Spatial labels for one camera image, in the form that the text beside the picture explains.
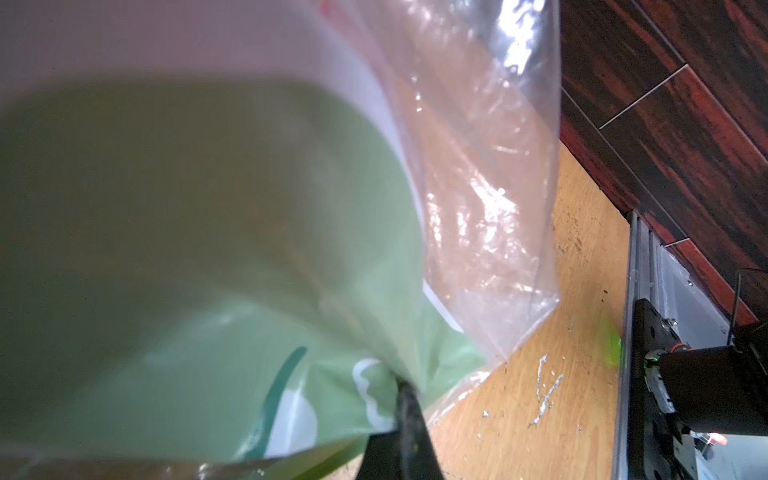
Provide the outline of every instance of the floor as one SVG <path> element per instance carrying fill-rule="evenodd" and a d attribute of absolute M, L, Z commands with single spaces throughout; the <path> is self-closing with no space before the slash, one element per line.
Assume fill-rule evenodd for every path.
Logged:
<path fill-rule="evenodd" d="M 561 304 L 432 428 L 446 480 L 611 476 L 629 225 L 562 144 L 553 224 Z M 542 399 L 563 379 L 532 425 L 545 356 Z M 355 478 L 358 466 L 359 459 L 326 480 Z"/>

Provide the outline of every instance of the plastic bag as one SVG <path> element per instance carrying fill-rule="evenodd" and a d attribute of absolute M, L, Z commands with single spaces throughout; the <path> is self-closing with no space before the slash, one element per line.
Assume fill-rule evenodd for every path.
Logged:
<path fill-rule="evenodd" d="M 321 475 L 554 309 L 556 5 L 117 5 L 2 20 L 4 468 Z"/>

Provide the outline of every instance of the wire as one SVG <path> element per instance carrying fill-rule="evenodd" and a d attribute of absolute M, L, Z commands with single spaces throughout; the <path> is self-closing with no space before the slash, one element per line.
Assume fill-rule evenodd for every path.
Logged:
<path fill-rule="evenodd" d="M 730 346 L 733 339 L 733 329 L 736 327 L 736 313 L 739 310 L 739 297 L 741 297 L 741 274 L 744 272 L 749 273 L 768 273 L 765 270 L 759 268 L 739 268 L 736 272 L 736 290 L 733 292 L 733 309 L 730 312 L 730 327 L 728 328 L 728 340 L 726 345 Z"/>

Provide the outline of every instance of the wooden wall panel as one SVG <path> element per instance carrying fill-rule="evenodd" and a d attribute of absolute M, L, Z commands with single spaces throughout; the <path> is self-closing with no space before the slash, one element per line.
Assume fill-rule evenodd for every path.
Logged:
<path fill-rule="evenodd" d="M 636 210 L 664 243 L 685 238 L 683 231 L 565 92 L 561 96 L 560 139 L 622 214 Z"/>
<path fill-rule="evenodd" d="M 693 281 L 701 288 L 715 306 L 717 306 L 726 318 L 730 318 L 733 310 L 733 288 L 715 270 L 715 267 L 707 260 L 703 253 L 690 239 L 684 240 L 667 249 L 672 253 L 690 273 Z M 743 300 L 740 300 L 737 310 L 736 322 L 740 325 L 755 323 L 757 318 Z"/>
<path fill-rule="evenodd" d="M 600 127 L 683 65 L 630 0 L 563 0 L 563 87 Z"/>
<path fill-rule="evenodd" d="M 768 161 L 690 68 L 603 133 L 729 283 L 739 267 L 768 269 Z M 768 279 L 745 287 L 768 318 Z"/>
<path fill-rule="evenodd" d="M 768 2 L 638 1 L 755 144 L 768 153 Z"/>

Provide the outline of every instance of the dark green stripe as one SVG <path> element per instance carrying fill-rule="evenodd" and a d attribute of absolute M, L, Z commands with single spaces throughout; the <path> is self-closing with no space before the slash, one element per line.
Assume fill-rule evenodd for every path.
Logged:
<path fill-rule="evenodd" d="M 288 355 L 288 358 L 280 367 L 280 371 L 277 373 L 270 391 L 266 393 L 264 404 L 261 406 L 261 413 L 256 423 L 253 436 L 259 436 L 259 442 L 254 446 L 243 458 L 262 458 L 266 451 L 266 444 L 270 440 L 270 433 L 272 432 L 272 426 L 275 423 L 275 417 L 277 416 L 277 407 L 280 405 L 280 397 L 283 396 L 283 390 L 288 385 L 288 380 L 293 374 L 293 370 L 299 365 L 301 359 L 306 355 L 306 347 L 300 346 L 295 349 L 293 353 Z"/>

